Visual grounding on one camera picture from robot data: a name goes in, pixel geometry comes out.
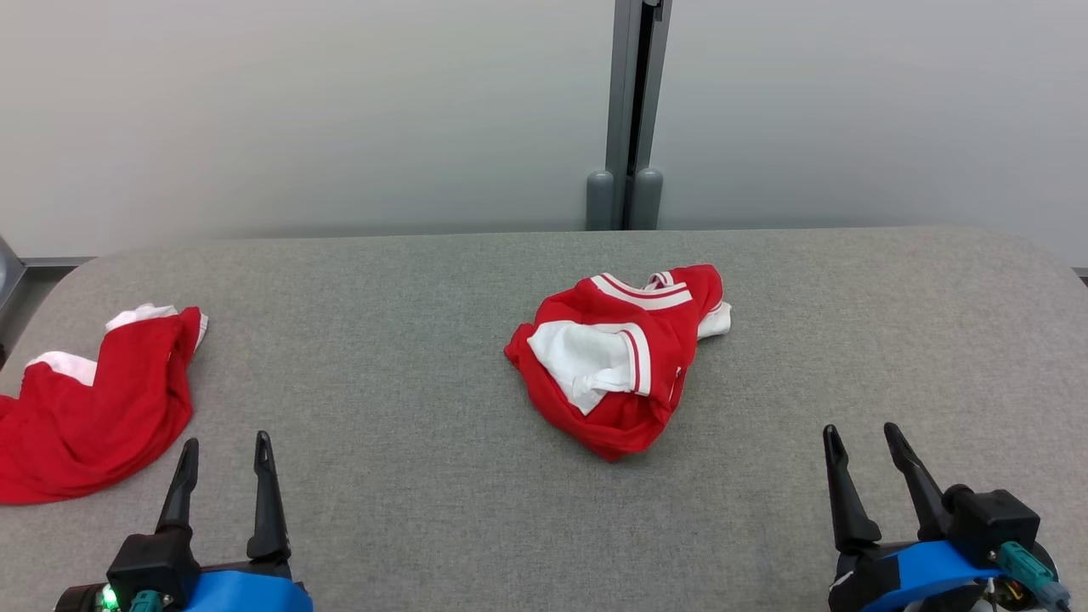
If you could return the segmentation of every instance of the white stripe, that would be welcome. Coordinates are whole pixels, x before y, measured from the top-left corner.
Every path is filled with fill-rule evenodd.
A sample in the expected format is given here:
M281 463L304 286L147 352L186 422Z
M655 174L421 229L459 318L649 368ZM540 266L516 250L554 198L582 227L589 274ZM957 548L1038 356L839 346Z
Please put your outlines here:
M605 272L603 274L597 274L597 277L605 277L609 281L616 283L617 285L619 285L619 286L621 286L621 287L630 291L631 293L636 293L639 295L659 295L662 293L668 293L670 291L676 291L678 289L684 289L684 287L688 286L688 283L680 283L680 284L677 284L677 285L670 285L670 286L666 286L666 287L662 287L662 289L634 289L633 286L625 283L623 281L617 279L616 277L614 277L614 276L611 276L611 274L609 274L607 272Z
M605 295L608 295L610 297L615 297L616 299L622 299L628 304L634 304L635 306L644 310L662 310L664 308L671 308L673 306L679 306L680 304L683 304L685 302L691 302L691 293L688 290L681 291L679 293L673 293L671 295L664 295L662 297L634 297L633 295L628 295L622 291L616 289L615 286L609 284L608 281L604 280L601 277L593 277L590 280L593 281L593 284L597 285L597 289L601 290L601 293L604 293ZM683 283L680 283L679 285L669 289L675 290L681 285L683 285Z
M642 328L631 323L628 330L634 336L634 347L639 355L639 388L634 390L639 395L650 395L651 369L650 369L650 342Z
M634 351L631 353L631 384L634 385L633 368L636 360L634 357L638 355L639 388L634 392L639 395L650 395L653 368L650 365L650 342L646 340L646 333L642 331L642 328L638 323L596 323L589 327L605 333L619 333L626 341L634 339ZM620 333L621 331L631 332L631 338L628 338L626 333Z

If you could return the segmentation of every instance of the gray table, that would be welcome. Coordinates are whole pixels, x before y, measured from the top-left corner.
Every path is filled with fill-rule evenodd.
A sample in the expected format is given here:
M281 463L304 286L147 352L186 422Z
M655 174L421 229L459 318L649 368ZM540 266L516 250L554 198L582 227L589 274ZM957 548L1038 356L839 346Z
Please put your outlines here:
M582 277L718 267L705 341L645 454L553 429L503 357ZM189 369L203 563L244 556L254 433L276 450L296 577L319 610L825 610L834 552L820 429L839 426L888 540L916 525L881 436L938 482L1004 487L1088 601L1088 291L1054 257L959 229L280 240L95 260L14 347L94 357L144 302L211 317ZM18 391L18 368L0 391ZM0 601L45 610L149 530L180 452L113 489L0 507Z

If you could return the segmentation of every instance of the clothing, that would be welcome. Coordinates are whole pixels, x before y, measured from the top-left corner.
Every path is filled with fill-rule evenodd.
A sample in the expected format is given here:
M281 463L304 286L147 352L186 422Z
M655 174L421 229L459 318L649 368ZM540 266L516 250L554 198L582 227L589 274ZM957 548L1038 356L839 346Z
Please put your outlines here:
M208 327L198 308L145 304L107 323L99 360L32 360L0 396L0 503L87 495L158 458L193 415L186 368Z
M548 423L616 461L665 429L697 340L729 331L722 297L708 265L655 273L642 289L597 274L545 299L506 356Z

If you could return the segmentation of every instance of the wall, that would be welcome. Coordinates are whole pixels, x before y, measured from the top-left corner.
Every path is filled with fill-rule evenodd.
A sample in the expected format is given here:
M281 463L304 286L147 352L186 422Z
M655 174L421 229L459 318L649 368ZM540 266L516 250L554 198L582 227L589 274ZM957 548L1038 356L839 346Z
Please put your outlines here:
M21 257L189 237L576 230L611 2L0 8L0 227Z
M1088 2L677 0L659 227L970 223L1088 266Z

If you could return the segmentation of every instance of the white trim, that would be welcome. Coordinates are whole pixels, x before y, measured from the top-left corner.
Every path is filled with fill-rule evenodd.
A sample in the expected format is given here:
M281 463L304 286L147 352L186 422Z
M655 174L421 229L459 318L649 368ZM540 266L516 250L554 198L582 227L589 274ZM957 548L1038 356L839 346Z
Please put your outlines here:
M200 343L203 342L206 333L208 333L208 315L200 313L200 331L197 332L197 343L193 346L194 352L200 347Z
M98 371L98 364L86 357L64 353L62 351L50 351L35 357L26 367L34 364L46 364L57 374L74 378L81 384L90 387L95 383L95 372Z
M163 317L173 317L177 314L177 309L173 306L156 306L154 304L140 304L138 307L132 310L125 310L116 317L110 319L110 322L106 323L106 331L113 331L119 327L127 326L129 323L135 323L136 321L146 321L148 319L160 319Z
M662 289L635 289L635 287L627 284L626 282L617 279L616 277L609 274L608 272L604 272L602 274L597 274L597 277L604 277L604 278L608 279L609 281L616 283L616 285L618 285L620 289L626 289L627 291L630 291L631 293L634 293L634 294L638 294L638 295L645 295L645 296L654 296L654 295L660 295L663 293L671 293L671 292L673 292L673 291L676 291L678 289L685 289L688 286L688 283L680 283L680 284L671 284L670 283L669 286L662 287Z
M675 281L672 280L672 274L668 270L664 272L654 272L653 274L650 276L650 282L647 282L646 286L642 289L643 291L645 291L651 287L653 289L668 287L672 285L673 282Z
M617 333L623 336L625 341L634 341L634 351L631 352L631 367L634 368L634 364L638 364L639 368L639 387L634 389L633 392L639 395L650 395L650 389L652 387L653 380L653 368L650 364L650 341L646 340L646 332L642 331L642 328L638 323L597 323L591 327L597 331L603 331L605 333ZM628 339L627 334L620 333L621 331L630 332L631 338ZM632 369L631 371L631 385L634 387L635 376Z
M630 366L628 368L628 380L630 381L629 387L633 388L634 387L634 381L639 380L638 372L634 371L634 368L635 368L634 355L635 355L635 351L636 351L636 348L634 346L634 342L632 341L632 339L634 338L634 333L631 332L630 330L628 330L628 333L623 333L622 331L615 331L615 332L611 332L611 333L615 333L616 335L618 335L618 336L620 336L620 338L623 339L623 346L627 347L627 354L630 357L627 360L628 365Z
M732 309L733 307L726 302L719 302L713 310L703 317L703 320L698 322L698 330L696 335L700 340L710 335L719 335L722 333L728 333L729 329L732 327Z
M628 304L634 304L644 310L662 310L665 308L671 308L685 302L691 302L692 299L691 292L687 289L669 295L663 295L660 297L635 297L623 293L599 276L593 277L590 280L593 281L593 284L595 284L598 290L601 290L601 293L604 293L609 297L627 302ZM669 291L676 291L677 289L684 286L687 286L684 283L680 283L678 285L670 286Z

